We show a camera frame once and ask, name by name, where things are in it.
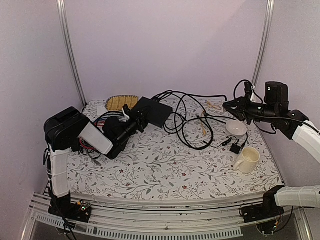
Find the black network switch box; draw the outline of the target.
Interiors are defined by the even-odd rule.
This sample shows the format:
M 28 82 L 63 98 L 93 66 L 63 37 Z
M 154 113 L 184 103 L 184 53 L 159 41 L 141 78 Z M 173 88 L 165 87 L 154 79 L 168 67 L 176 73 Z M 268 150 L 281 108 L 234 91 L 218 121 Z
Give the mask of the black network switch box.
M 162 128 L 173 113 L 173 108 L 156 100 L 142 97 L 132 108 L 133 113 L 137 113 L 138 111 L 146 111 L 146 121 L 151 125 Z

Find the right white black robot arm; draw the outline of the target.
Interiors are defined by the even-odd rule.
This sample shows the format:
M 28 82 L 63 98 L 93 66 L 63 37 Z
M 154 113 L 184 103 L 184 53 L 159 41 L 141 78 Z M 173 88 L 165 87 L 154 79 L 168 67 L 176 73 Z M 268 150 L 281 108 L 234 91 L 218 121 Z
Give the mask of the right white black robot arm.
M 239 97 L 223 103 L 223 108 L 241 122 L 270 123 L 289 140 L 303 147 L 316 161 L 320 160 L 320 131 L 299 110 L 289 110 L 288 103 L 267 101 L 252 102 L 248 97 Z M 289 187 L 277 185 L 263 194 L 262 203 L 245 205 L 240 214 L 245 223 L 276 217 L 284 213 L 284 207 L 320 207 L 320 187 Z

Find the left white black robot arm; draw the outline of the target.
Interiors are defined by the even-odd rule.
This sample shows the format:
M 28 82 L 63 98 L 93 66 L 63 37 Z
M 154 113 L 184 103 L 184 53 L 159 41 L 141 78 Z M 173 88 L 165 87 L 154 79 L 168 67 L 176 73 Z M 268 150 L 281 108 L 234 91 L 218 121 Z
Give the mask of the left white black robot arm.
M 67 161 L 72 145 L 84 140 L 94 150 L 113 160 L 125 149 L 129 138 L 136 131 L 143 132 L 148 126 L 147 116 L 150 110 L 149 106 L 129 109 L 124 105 L 123 115 L 128 119 L 120 121 L 115 116 L 109 117 L 102 129 L 74 107 L 63 110 L 45 122 L 51 197 L 48 212 L 51 215 L 62 217 L 64 221 L 83 223 L 88 223 L 91 217 L 92 209 L 88 202 L 71 202 Z

